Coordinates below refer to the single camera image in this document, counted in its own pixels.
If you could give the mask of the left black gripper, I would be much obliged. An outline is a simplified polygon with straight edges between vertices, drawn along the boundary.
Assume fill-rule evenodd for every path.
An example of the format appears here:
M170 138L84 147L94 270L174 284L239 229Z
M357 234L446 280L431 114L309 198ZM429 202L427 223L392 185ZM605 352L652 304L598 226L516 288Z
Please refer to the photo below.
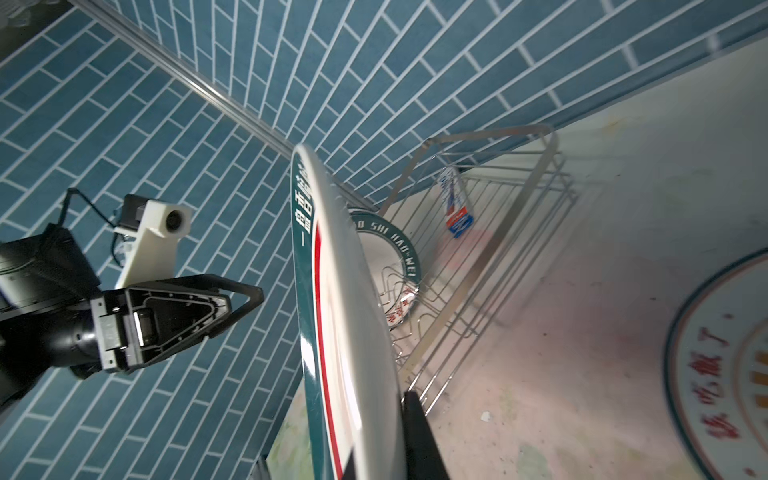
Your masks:
M106 291L65 309L67 367L82 380L131 374L218 336L264 300L261 288L214 274Z

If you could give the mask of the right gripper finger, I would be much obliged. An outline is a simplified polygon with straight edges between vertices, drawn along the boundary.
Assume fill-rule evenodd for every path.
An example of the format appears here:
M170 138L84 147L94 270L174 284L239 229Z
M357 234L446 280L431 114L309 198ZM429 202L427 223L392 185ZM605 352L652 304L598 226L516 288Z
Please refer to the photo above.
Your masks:
M449 480L447 469L430 429L419 395L407 391L402 400L407 478Z

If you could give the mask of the red ring green plate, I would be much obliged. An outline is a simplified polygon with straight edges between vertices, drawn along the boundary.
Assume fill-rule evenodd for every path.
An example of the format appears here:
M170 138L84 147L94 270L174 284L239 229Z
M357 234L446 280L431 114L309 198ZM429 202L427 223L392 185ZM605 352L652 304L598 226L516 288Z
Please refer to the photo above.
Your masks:
M317 479L404 479L389 331L359 235L308 146L291 157L291 226L309 439Z

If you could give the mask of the grey rim hao plate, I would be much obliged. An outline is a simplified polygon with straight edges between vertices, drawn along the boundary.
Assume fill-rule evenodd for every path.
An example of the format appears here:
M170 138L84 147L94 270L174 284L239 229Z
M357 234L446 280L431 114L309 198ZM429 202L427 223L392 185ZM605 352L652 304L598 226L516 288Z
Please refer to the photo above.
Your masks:
M420 259L410 239L383 217L362 209L350 216L379 295L387 327L398 327L409 316L422 281Z

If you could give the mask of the metal wire dish rack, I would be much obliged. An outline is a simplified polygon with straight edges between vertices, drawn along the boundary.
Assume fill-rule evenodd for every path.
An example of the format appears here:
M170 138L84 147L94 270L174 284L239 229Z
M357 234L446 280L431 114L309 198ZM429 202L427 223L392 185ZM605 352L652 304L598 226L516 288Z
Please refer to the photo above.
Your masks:
M575 205L555 129L529 124L434 136L414 153L380 215L402 230L422 268L419 296L393 331L405 389L435 409L504 304ZM437 183L458 169L473 225L454 239Z

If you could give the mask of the thin red rim plate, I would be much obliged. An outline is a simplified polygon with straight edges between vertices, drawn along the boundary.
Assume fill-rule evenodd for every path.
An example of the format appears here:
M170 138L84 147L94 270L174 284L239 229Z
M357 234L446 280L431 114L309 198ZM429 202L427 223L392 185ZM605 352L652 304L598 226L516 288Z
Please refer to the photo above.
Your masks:
M706 479L767 476L767 251L727 265L685 300L669 329L664 393Z

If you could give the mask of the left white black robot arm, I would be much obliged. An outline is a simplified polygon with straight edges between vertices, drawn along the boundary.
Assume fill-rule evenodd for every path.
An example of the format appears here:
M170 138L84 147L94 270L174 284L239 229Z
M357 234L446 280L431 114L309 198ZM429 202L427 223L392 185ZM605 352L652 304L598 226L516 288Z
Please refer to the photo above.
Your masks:
M52 368L79 379L130 374L212 339L264 301L213 274L103 290L71 233L54 224L1 246L1 411Z

